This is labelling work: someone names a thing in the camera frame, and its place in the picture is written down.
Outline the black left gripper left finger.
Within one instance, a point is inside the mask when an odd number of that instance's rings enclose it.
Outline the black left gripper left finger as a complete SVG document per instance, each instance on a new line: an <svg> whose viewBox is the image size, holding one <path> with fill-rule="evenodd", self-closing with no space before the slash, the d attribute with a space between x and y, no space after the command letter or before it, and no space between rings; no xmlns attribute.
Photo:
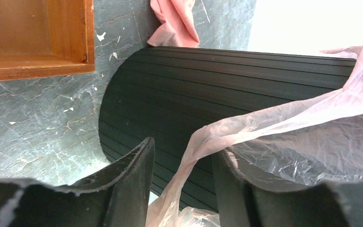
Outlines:
<svg viewBox="0 0 363 227"><path fill-rule="evenodd" d="M148 137L72 185L0 178L0 227L143 227L154 160Z"/></svg>

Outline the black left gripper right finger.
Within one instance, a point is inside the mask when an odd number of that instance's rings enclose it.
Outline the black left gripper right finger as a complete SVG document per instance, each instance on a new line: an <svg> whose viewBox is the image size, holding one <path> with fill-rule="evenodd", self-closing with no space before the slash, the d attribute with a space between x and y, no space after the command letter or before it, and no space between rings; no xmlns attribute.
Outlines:
<svg viewBox="0 0 363 227"><path fill-rule="evenodd" d="M294 183L228 150L212 155L223 227L363 227L363 183Z"/></svg>

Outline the black trash bin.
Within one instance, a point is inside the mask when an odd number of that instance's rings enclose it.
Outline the black trash bin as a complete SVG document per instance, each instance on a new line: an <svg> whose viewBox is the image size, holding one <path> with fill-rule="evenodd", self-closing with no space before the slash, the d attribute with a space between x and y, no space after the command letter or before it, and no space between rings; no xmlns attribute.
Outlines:
<svg viewBox="0 0 363 227"><path fill-rule="evenodd" d="M161 194L191 135L218 120L341 88L355 60L198 48L148 47L117 69L104 93L99 138L113 162L155 140L152 186Z"/></svg>

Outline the pink plastic trash bag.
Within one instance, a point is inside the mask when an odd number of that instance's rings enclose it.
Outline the pink plastic trash bag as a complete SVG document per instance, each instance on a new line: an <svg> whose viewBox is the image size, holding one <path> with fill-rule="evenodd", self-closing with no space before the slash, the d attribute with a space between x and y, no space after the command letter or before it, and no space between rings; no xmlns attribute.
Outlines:
<svg viewBox="0 0 363 227"><path fill-rule="evenodd" d="M219 213L213 221L210 212L191 207L180 210L179 201L195 164L222 150L306 186L363 183L363 46L329 53L356 60L342 88L225 118L195 131L176 174L149 205L146 226L221 226Z"/></svg>

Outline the salmon pink cloth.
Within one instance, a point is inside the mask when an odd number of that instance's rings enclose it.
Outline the salmon pink cloth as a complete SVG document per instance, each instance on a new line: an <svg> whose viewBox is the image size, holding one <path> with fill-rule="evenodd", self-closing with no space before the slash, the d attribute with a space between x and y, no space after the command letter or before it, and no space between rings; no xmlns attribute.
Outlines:
<svg viewBox="0 0 363 227"><path fill-rule="evenodd" d="M192 8L195 0L151 0L150 7L161 25L148 39L151 46L197 48L199 36Z"/></svg>

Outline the orange compartment tray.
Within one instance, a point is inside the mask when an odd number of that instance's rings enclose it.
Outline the orange compartment tray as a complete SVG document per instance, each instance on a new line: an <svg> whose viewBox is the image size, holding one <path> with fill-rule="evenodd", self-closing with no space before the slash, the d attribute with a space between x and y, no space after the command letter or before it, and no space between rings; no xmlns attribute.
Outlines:
<svg viewBox="0 0 363 227"><path fill-rule="evenodd" d="M95 70L91 0L0 0L0 81Z"/></svg>

